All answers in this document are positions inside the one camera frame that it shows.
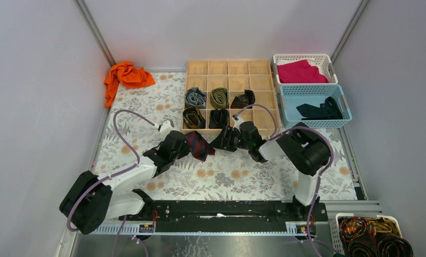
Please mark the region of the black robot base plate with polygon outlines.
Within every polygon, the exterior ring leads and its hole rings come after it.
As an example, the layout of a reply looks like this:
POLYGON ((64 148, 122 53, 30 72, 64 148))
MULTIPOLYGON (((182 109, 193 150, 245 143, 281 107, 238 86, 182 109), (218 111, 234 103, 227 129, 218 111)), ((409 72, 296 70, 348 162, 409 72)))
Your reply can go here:
POLYGON ((128 215, 128 221, 200 223, 206 222, 290 222, 315 225, 327 222, 328 215, 323 203, 314 206, 311 216, 309 207, 291 201, 162 201, 146 203, 143 210, 128 215))

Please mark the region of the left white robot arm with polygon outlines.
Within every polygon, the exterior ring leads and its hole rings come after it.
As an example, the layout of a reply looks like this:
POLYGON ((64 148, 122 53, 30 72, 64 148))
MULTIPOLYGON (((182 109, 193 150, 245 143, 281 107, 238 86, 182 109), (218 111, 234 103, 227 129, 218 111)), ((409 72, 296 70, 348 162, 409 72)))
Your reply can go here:
POLYGON ((175 160, 189 152, 185 135, 172 130, 156 147, 144 152, 139 161, 112 175, 81 173, 59 206, 67 218, 67 229, 87 235, 112 218, 125 215, 134 215, 139 220, 149 218, 152 206, 134 192, 134 186, 168 171, 175 160))

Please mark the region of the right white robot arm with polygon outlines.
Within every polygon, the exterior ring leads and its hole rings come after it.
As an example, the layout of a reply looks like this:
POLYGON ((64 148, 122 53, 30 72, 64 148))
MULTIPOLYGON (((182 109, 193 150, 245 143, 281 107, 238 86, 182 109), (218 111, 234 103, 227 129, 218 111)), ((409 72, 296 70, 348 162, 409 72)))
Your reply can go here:
POLYGON ((319 178, 331 166, 334 151, 323 135, 304 123, 266 140, 253 122, 242 122, 239 127, 225 127, 210 143, 215 149, 235 152, 248 151, 260 163, 276 157, 287 157, 298 170, 299 187, 294 193, 294 216, 301 221, 314 214, 312 205, 318 198, 319 178))

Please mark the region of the red navy striped tie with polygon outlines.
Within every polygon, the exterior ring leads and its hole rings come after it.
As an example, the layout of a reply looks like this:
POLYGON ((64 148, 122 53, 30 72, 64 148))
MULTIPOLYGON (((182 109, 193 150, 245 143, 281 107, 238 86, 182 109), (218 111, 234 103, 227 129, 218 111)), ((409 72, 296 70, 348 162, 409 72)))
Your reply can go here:
POLYGON ((185 134, 185 138, 194 158, 204 162, 208 156, 215 155, 215 149, 197 131, 185 134))

